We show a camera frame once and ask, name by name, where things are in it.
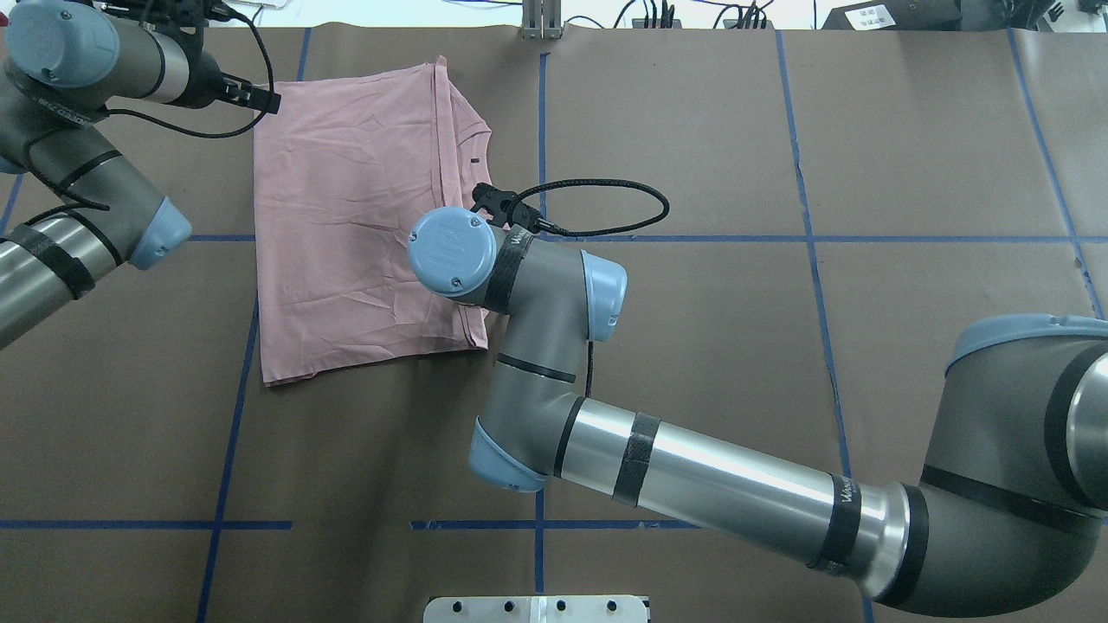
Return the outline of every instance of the white label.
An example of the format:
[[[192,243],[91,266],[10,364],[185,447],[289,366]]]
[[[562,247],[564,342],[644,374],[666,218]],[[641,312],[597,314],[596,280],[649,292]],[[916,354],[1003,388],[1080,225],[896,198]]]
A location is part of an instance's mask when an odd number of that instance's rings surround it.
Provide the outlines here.
[[[854,9],[853,11],[845,11],[843,14],[850,20],[850,25],[854,27],[854,30],[876,30],[879,28],[896,25],[896,21],[889,14],[889,9],[884,4]]]

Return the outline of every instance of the white bracket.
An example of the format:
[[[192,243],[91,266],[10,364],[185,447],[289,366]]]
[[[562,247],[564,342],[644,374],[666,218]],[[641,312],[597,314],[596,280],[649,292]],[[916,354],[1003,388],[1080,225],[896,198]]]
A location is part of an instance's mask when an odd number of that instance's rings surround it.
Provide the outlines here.
[[[524,39],[562,39],[562,0],[523,0]]]
[[[437,598],[423,623],[649,623],[649,604],[634,595]]]

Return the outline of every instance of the blue joint cap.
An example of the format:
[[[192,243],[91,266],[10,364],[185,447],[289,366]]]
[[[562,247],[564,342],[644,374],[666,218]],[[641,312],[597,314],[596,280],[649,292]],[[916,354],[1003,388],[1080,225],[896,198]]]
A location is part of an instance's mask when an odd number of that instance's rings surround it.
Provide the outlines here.
[[[481,428],[480,419],[473,426],[470,469],[485,482],[521,493],[541,491],[550,478],[513,459]]]
[[[27,170],[16,164],[14,162],[4,160],[3,156],[0,156],[0,173],[11,173],[12,175],[19,175],[20,173],[27,173]]]
[[[170,197],[165,197],[154,218],[146,226],[138,246],[131,253],[129,262],[136,268],[146,270],[173,253],[173,249],[181,246],[181,243],[187,241],[191,235],[193,226],[188,219],[173,205]]]
[[[946,371],[958,359],[984,348],[1032,337],[1075,336],[1108,339],[1108,321],[1084,316],[1050,314],[1009,314],[985,318],[970,325],[954,346],[954,357]]]
[[[427,288],[462,296],[489,278],[496,263],[496,236],[489,224],[462,207],[424,214],[408,236],[408,263]]]
[[[120,34],[98,9],[65,0],[23,0],[9,16],[8,53],[24,73],[49,86],[95,84],[120,60]]]
[[[623,299],[627,295],[627,270],[603,257],[581,252],[585,264],[585,292],[588,295],[588,339],[605,341],[616,330]]]

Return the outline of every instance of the robotic arm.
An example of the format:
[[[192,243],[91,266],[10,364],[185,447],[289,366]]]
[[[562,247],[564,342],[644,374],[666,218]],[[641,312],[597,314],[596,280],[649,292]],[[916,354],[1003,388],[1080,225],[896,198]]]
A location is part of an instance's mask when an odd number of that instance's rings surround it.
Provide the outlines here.
[[[1092,555],[1108,509],[1108,323],[970,327],[921,482],[870,487],[577,396],[586,341],[607,339],[622,309],[614,263],[459,207],[417,224],[409,259],[432,292],[511,316],[470,453],[493,484],[563,478],[935,616],[1034,605]]]
[[[222,73],[202,49],[205,20],[233,18],[242,16],[216,0],[121,0],[103,11],[24,0],[11,11],[0,173],[30,172],[66,203],[0,238],[0,348],[124,262],[147,269],[192,234],[93,124],[113,112],[104,104],[114,95],[193,109],[222,100],[259,119],[277,112],[271,88]]]

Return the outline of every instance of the folded pink fabric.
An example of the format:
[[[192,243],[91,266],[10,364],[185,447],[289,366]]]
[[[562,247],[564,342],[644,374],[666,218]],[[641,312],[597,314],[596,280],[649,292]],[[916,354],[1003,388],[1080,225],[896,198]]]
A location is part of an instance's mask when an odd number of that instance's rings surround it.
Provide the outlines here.
[[[484,310],[424,288],[408,233],[489,181],[491,131],[447,61],[285,82],[254,132],[261,378],[276,385],[393,357],[488,348]]]

